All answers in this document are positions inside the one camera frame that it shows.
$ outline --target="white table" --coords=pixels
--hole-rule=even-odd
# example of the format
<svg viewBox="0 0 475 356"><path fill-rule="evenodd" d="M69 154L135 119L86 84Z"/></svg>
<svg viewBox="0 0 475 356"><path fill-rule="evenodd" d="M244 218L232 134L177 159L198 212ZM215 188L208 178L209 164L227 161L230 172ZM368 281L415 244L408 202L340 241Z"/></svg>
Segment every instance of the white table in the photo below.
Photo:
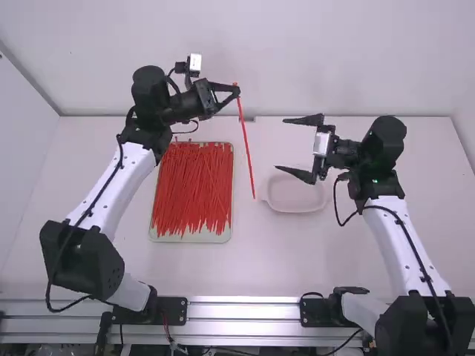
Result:
<svg viewBox="0 0 475 356"><path fill-rule="evenodd" d="M344 138L361 139L373 117L329 117ZM442 276L457 295L475 297L475 176L452 123L446 117L403 118L405 150L397 165L412 220ZM46 220L62 220L85 196L115 150L120 118L64 118L24 214L16 242L1 273L1 289L33 288L46 282L38 232ZM258 117L247 125L256 186L273 165L312 163L314 131ZM361 285L390 297L384 263L363 219L336 224L331 204L318 214L277 214L252 199L242 133L234 117L202 122L191 137L229 141L235 147L233 232L228 243L152 243L148 239L155 170L125 212L115 246L135 277L161 294L298 296L329 293L333 286ZM331 171L331 189L337 171ZM341 216L355 210L345 184L339 191Z"/></svg>
<svg viewBox="0 0 475 356"><path fill-rule="evenodd" d="M273 165L312 163L314 131L258 117L247 124L256 186ZM475 297L475 176L447 117L405 117L405 150L396 167L407 195L412 221L433 263L456 295ZM328 117L337 134L362 139L374 117ZM77 343L94 342L100 313L108 306L83 303L48 319L46 273L39 229L46 220L62 220L89 191L115 150L123 119L64 118L51 143L38 184L24 214L16 242L0 277L0 309L22 316L7 320L0 342L61 342L62 332ZM278 214L252 199L242 133L237 118L202 122L191 137L229 141L235 147L232 238L225 244L153 243L148 225L157 170L132 199L122 218L115 246L135 277L160 294L189 297L191 320L174 328L188 344L338 345L350 330L302 329L296 297L305 291L331 292L334 286L360 285L376 296L392 298L384 262L363 219L345 228L336 224L331 204L318 214ZM337 174L328 177L329 186ZM355 210L345 184L338 191L341 216ZM52 299L76 295L54 289ZM160 343L159 327L127 326L127 342ZM117 342L117 330L113 339Z"/></svg>

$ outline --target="pile of red sticks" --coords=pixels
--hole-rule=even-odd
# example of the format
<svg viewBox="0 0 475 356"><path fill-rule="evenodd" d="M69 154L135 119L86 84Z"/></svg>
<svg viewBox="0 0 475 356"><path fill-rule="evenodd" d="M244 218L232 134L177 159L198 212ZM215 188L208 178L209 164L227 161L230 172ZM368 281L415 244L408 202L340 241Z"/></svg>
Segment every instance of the pile of red sticks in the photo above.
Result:
<svg viewBox="0 0 475 356"><path fill-rule="evenodd" d="M233 152L229 143L176 142L160 163L152 211L157 236L221 235L231 228Z"/></svg>

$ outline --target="metal frame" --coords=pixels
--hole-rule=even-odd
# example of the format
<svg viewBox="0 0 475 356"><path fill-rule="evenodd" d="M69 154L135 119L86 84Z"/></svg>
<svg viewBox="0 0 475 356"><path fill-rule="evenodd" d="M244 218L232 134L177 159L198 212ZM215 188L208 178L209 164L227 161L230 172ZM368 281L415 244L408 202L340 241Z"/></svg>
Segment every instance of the metal frame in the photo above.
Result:
<svg viewBox="0 0 475 356"><path fill-rule="evenodd" d="M190 297L185 326L170 332L184 345L213 346L338 346L355 328L303 328L299 297ZM70 300L55 300L55 305ZM95 343L100 316L111 310L97 301L85 301L61 315L51 314L43 299L2 297L0 343ZM127 344L167 344L162 326L123 326ZM109 343L120 343L113 326ZM361 335L348 343L361 347ZM475 348L472 338L470 348Z"/></svg>

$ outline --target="black bracket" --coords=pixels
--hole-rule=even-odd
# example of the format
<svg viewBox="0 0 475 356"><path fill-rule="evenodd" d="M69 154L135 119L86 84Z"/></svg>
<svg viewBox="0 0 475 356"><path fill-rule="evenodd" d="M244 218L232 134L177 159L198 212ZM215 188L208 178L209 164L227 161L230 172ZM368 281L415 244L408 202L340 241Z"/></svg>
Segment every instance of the black bracket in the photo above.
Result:
<svg viewBox="0 0 475 356"><path fill-rule="evenodd" d="M369 291L361 287L336 287L328 299L323 298L323 295L317 292L305 293L299 302L300 324L304 328L359 327L341 314L341 295L345 292L365 294Z"/></svg>
<svg viewBox="0 0 475 356"><path fill-rule="evenodd" d="M169 326L183 326L186 324L188 300L185 297L156 297L157 309L152 316L143 318L141 313L115 306L112 311L112 323L130 325L163 325L163 315Z"/></svg>

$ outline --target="white wall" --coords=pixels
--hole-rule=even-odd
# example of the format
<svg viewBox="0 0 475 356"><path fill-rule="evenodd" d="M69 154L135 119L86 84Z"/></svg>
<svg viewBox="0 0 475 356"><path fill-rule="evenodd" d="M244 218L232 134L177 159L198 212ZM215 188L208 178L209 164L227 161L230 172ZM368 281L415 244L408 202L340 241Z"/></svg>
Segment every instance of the white wall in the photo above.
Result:
<svg viewBox="0 0 475 356"><path fill-rule="evenodd" d="M474 13L471 0L4 0L0 39L66 114L125 113L135 69L199 51L248 113L451 115L474 166Z"/></svg>
<svg viewBox="0 0 475 356"><path fill-rule="evenodd" d="M1 55L0 270L59 119L7 57Z"/></svg>

